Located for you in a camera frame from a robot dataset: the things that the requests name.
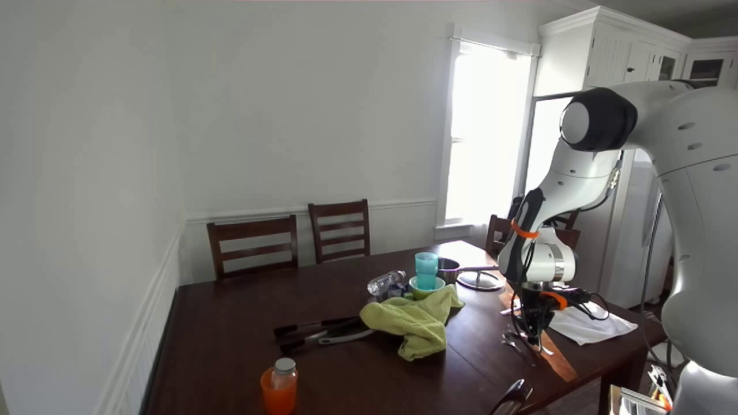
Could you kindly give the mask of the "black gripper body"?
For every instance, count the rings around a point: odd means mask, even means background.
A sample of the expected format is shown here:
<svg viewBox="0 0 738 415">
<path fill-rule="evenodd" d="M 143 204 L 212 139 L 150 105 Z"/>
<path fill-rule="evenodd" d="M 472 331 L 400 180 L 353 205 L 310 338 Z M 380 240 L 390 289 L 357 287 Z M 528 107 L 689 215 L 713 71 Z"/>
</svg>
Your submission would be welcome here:
<svg viewBox="0 0 738 415">
<path fill-rule="evenodd" d="M 516 311 L 516 326 L 531 343 L 539 343 L 541 333 L 548 328 L 555 309 L 555 301 L 545 292 L 523 289 L 518 294 L 520 308 Z"/>
</svg>

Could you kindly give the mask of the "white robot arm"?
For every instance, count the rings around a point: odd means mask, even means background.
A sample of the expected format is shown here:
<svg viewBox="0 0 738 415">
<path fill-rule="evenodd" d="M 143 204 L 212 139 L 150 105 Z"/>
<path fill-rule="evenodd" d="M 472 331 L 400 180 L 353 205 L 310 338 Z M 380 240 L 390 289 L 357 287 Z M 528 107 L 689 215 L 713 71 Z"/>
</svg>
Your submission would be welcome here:
<svg viewBox="0 0 738 415">
<path fill-rule="evenodd" d="M 558 309 L 571 252 L 548 222 L 609 198 L 625 150 L 651 161 L 651 198 L 674 235 L 674 289 L 661 328 L 683 353 L 674 415 L 738 413 L 738 92 L 689 81 L 638 81 L 577 92 L 545 180 L 511 219 L 501 252 L 518 309 L 513 324 L 538 341 Z"/>
</svg>

